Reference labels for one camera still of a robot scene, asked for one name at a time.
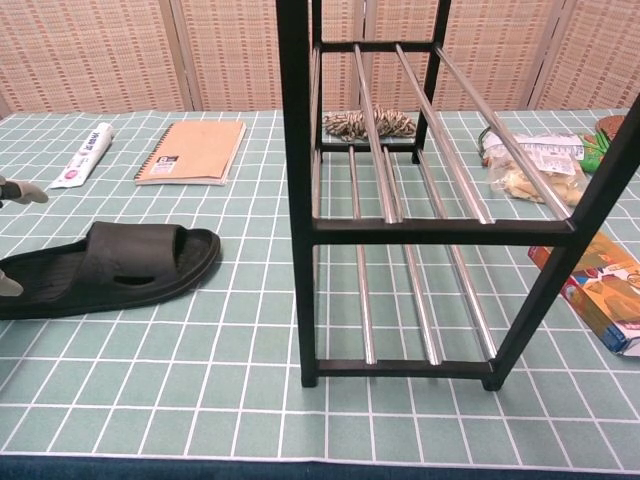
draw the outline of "wicker screen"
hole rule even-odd
[[[354,2],[323,2],[325,40],[350,40]],[[281,107],[275,2],[181,0],[189,47],[205,110],[260,110]],[[349,101],[351,65],[325,56],[324,108]]]
[[[184,109],[156,2],[2,3],[0,93],[12,111]]]
[[[537,108],[630,106],[640,92],[640,4],[580,0]]]
[[[376,40],[431,38],[436,0],[376,3]],[[553,0],[452,2],[445,51],[492,108],[518,106],[552,7]],[[422,81],[428,56],[409,58]],[[402,109],[417,108],[413,91],[393,55],[378,54],[374,59],[372,91],[374,101]],[[475,109],[443,65],[434,104],[441,110]]]

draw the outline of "brown notebook cover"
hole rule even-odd
[[[245,129],[243,122],[173,123],[136,174],[136,185],[224,185]]]

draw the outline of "snack bag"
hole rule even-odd
[[[580,168],[587,173],[593,173],[597,170],[610,144],[607,136],[600,131],[595,135],[553,133],[544,135],[515,134],[513,137],[528,152],[570,154],[578,161]],[[482,165],[485,167],[491,164],[494,156],[501,156],[506,152],[500,138],[489,128],[480,134],[478,147],[482,156]]]
[[[580,164],[570,153],[527,151],[542,173],[551,180],[553,188],[569,206],[582,198],[588,180]],[[489,182],[494,191],[506,191],[515,198],[537,203],[544,200],[508,152],[493,156],[489,166]]]

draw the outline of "food package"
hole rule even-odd
[[[549,177],[560,198],[569,206],[577,205],[589,183],[576,158],[583,151],[582,143],[571,137],[555,139],[553,145],[535,141],[544,140],[542,137],[530,138],[534,141],[517,140],[538,170]],[[482,151],[483,163],[489,166],[488,180],[494,191],[505,191],[515,198],[532,202],[544,202],[497,135],[489,132],[484,137]]]
[[[543,268],[552,248],[531,247]],[[613,353],[640,357],[640,264],[598,232],[561,292],[582,320]]]
[[[588,133],[553,133],[544,135],[513,135],[515,140],[528,152],[554,152],[567,153],[580,164],[580,168],[586,173],[595,172],[610,145],[610,139],[606,132],[598,130],[594,135]],[[487,167],[491,163],[494,153],[499,155],[506,152],[502,141],[496,134],[485,129],[479,140],[480,155],[482,156],[482,165]],[[501,148],[494,152],[493,147]]]

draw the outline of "colorful box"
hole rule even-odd
[[[539,268],[550,254],[529,249]],[[640,356],[640,264],[629,253],[598,233],[561,293],[609,350]]]

